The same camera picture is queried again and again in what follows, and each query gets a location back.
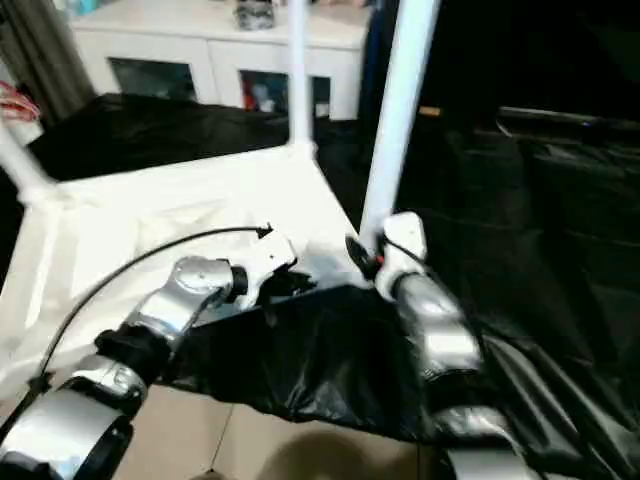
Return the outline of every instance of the floor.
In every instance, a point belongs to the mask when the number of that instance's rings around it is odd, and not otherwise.
[[[187,480],[213,468],[234,480],[418,478],[414,445],[153,387],[116,480]]]

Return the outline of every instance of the black tarp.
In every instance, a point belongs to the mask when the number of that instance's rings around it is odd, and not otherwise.
[[[272,146],[286,128],[272,116],[110,96],[32,147],[69,179]],[[319,165],[356,223],[367,172],[353,167],[354,131],[316,126]],[[398,208],[425,222],[429,263],[482,340],[496,401],[531,464],[634,478],[639,155],[528,138],[419,119]],[[420,394],[402,324],[375,293],[341,287],[272,309],[272,327],[257,311],[194,330],[165,380],[289,420],[433,441],[429,389]]]

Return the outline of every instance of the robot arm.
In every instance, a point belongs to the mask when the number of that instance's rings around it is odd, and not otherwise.
[[[0,477],[108,480],[133,436],[148,389],[204,309],[255,304],[275,270],[291,266],[288,240],[271,232],[234,260],[186,257],[117,331],[96,339],[57,390],[31,405],[0,445]]]
[[[354,240],[347,246],[365,277],[382,298],[395,304],[403,320],[425,386],[433,435],[452,446],[446,454],[456,477],[531,478],[505,417],[483,401],[482,351],[461,306],[427,271],[420,218],[410,212],[388,218],[372,258]]]

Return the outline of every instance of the item on cabinet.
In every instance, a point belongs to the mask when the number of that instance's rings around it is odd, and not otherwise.
[[[275,24],[271,0],[236,0],[236,19],[242,30],[265,30]]]
[[[64,10],[69,18],[91,13],[113,0],[66,0]]]

